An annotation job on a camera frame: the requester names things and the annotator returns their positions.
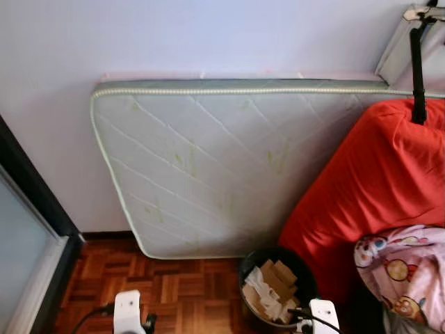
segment glass door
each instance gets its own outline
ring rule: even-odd
[[[0,333],[28,333],[65,245],[0,167]]]

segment black cable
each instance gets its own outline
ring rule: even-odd
[[[294,315],[299,316],[299,317],[303,317],[303,318],[307,318],[307,319],[312,319],[312,320],[321,322],[323,325],[326,325],[327,327],[332,328],[334,331],[336,331],[336,332],[338,332],[338,333],[340,333],[340,334],[344,334],[344,332],[340,331],[340,329],[338,329],[338,328],[335,327],[334,325],[330,324],[329,322],[324,321],[324,320],[322,320],[322,319],[320,319],[320,318],[318,318],[318,317],[316,317],[316,316],[314,316],[314,315],[311,315],[311,314],[309,314],[309,313],[306,313],[306,312],[303,311],[303,310],[291,310],[291,309],[289,309],[289,310],[287,310],[287,311],[290,312],[290,313],[293,313]]]
[[[102,308],[96,308],[93,311],[87,313],[81,321],[78,322],[76,327],[72,330],[71,334],[76,334],[80,327],[82,327],[83,323],[88,319],[89,317],[95,315],[95,314],[101,314],[103,316],[112,315],[114,313],[114,303],[108,303]]]

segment wooden parquet floor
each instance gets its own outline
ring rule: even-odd
[[[63,299],[54,334],[71,333],[121,291],[139,290],[141,318],[156,313],[156,334],[253,334],[244,323],[238,259],[152,260],[136,241],[89,241]],[[78,333],[111,334],[113,318],[89,318]]]

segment metal bracket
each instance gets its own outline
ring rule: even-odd
[[[407,21],[422,21],[425,18],[445,22],[445,8],[413,5],[403,14]]]

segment mattress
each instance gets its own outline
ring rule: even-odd
[[[409,96],[359,81],[114,81],[90,110],[146,256],[240,257],[277,241],[368,106]]]

